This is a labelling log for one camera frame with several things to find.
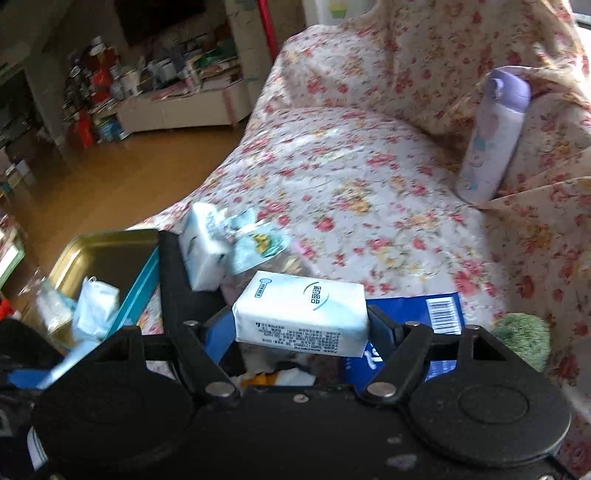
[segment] red flower pattern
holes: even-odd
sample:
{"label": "red flower pattern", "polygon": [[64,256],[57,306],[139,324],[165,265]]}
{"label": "red flower pattern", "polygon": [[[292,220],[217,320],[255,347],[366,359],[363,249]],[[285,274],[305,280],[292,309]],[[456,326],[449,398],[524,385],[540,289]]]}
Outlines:
{"label": "red flower pattern", "polygon": [[323,217],[316,222],[316,229],[321,232],[330,232],[335,227],[332,218]]}
{"label": "red flower pattern", "polygon": [[425,242],[421,240],[419,237],[413,238],[413,247],[417,250],[425,250]]}
{"label": "red flower pattern", "polygon": [[478,290],[476,286],[470,281],[470,274],[468,272],[457,272],[453,277],[453,281],[456,284],[456,290],[460,295],[472,297]]}

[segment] box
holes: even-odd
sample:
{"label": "box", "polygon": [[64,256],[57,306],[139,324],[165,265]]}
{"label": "box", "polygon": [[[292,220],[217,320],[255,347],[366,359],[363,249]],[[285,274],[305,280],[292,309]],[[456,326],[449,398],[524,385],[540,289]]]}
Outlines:
{"label": "box", "polygon": [[187,213],[178,246],[189,285],[194,291],[215,291],[226,273],[231,247],[217,232],[217,209],[209,203],[194,203]]}
{"label": "box", "polygon": [[297,352],[363,355],[363,285],[258,271],[232,308],[236,341]]}
{"label": "box", "polygon": [[[427,295],[420,297],[397,297],[370,299],[368,305],[376,305],[392,320],[404,323],[409,320],[429,325],[435,333],[459,335],[465,325],[457,293]],[[363,391],[372,378],[384,366],[384,360],[371,342],[368,342],[363,358],[346,358],[343,382]],[[455,360],[431,362],[426,381],[450,372],[456,367]]]}

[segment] screw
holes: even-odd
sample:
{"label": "screw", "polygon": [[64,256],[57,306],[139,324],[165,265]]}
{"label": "screw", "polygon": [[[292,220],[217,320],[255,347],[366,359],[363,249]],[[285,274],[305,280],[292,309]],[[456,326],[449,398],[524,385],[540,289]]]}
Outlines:
{"label": "screw", "polygon": [[368,385],[367,391],[374,397],[390,398],[396,393],[396,387],[387,382],[374,382]]}
{"label": "screw", "polygon": [[227,382],[212,382],[207,387],[205,387],[205,391],[209,393],[212,397],[217,398],[228,398],[231,396],[236,388],[234,385],[231,385]]}
{"label": "screw", "polygon": [[294,395],[294,402],[295,403],[306,403],[310,398],[303,393],[298,393]]}

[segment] wooden floor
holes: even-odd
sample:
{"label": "wooden floor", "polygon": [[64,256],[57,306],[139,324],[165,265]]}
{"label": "wooden floor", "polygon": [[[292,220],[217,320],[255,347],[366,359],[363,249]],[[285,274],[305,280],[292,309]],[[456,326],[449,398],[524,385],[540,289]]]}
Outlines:
{"label": "wooden floor", "polygon": [[[124,229],[188,195],[242,134],[243,127],[146,132],[63,158],[49,154],[31,165],[36,183],[18,184],[2,207],[27,231],[28,258],[48,271],[72,237]],[[26,275],[15,273],[3,289],[9,298]]]}

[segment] white tissue pack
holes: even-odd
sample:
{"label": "white tissue pack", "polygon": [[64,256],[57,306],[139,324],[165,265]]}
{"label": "white tissue pack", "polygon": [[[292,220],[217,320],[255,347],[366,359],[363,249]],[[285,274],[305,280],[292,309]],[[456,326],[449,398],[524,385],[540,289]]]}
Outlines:
{"label": "white tissue pack", "polygon": [[363,285],[258,271],[232,307],[236,341],[297,352],[363,356]]}
{"label": "white tissue pack", "polygon": [[217,232],[219,212],[208,203],[194,203],[187,213],[178,245],[194,291],[217,290],[226,272],[230,245]]}

